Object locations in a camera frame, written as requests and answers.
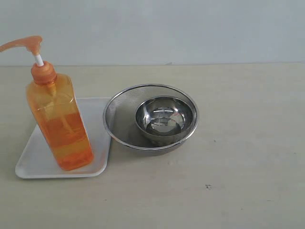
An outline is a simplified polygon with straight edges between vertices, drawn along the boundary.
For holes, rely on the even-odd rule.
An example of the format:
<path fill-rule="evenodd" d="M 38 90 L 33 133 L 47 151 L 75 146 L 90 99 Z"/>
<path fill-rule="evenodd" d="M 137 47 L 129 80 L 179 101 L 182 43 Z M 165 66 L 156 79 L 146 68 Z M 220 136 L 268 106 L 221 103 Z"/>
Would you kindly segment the orange pump soap bottle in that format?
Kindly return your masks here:
<path fill-rule="evenodd" d="M 41 36 L 29 36 L 8 42 L 1 52 L 25 47 L 35 58 L 33 80 L 26 87 L 31 112 L 58 166 L 70 171 L 89 165 L 94 154 L 78 109 L 71 78 L 57 73 L 41 57 Z"/>

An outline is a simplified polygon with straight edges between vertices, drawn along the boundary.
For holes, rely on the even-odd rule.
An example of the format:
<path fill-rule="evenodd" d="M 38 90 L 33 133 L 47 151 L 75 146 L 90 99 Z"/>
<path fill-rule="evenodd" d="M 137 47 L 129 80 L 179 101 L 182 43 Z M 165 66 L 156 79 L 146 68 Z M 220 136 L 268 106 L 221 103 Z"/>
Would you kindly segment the small stainless steel bowl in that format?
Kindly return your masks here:
<path fill-rule="evenodd" d="M 143 101 L 135 111 L 135 122 L 149 140 L 176 142 L 188 134 L 196 116 L 195 109 L 186 101 L 162 95 Z"/>

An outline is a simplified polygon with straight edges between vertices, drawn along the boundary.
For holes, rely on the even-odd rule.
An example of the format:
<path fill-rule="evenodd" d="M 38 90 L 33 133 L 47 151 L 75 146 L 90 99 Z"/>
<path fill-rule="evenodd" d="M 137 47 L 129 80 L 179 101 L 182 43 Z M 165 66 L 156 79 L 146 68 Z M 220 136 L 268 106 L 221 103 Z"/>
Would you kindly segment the steel mesh strainer basket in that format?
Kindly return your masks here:
<path fill-rule="evenodd" d="M 161 142 L 144 137 L 135 122 L 135 111 L 145 100 L 156 96 L 174 96 L 186 101 L 196 111 L 195 122 L 188 134 L 179 141 Z M 183 144 L 196 130 L 199 110 L 194 100 L 180 89 L 164 84 L 141 84 L 116 94 L 103 111 L 103 124 L 108 134 L 120 144 L 133 150 L 148 152 L 171 151 Z"/>

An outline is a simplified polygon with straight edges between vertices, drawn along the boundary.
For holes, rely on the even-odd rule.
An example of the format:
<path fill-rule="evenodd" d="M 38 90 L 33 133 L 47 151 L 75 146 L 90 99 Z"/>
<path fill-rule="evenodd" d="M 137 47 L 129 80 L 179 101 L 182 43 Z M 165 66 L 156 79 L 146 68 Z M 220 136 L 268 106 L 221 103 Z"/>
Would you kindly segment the white rectangular plastic tray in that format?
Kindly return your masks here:
<path fill-rule="evenodd" d="M 39 127 L 35 126 L 15 166 L 16 176 L 22 179 L 49 179 L 95 177 L 101 174 L 107 166 L 111 143 L 102 119 L 108 101 L 107 97 L 76 99 L 94 154 L 89 165 L 71 171 L 60 169 Z"/>

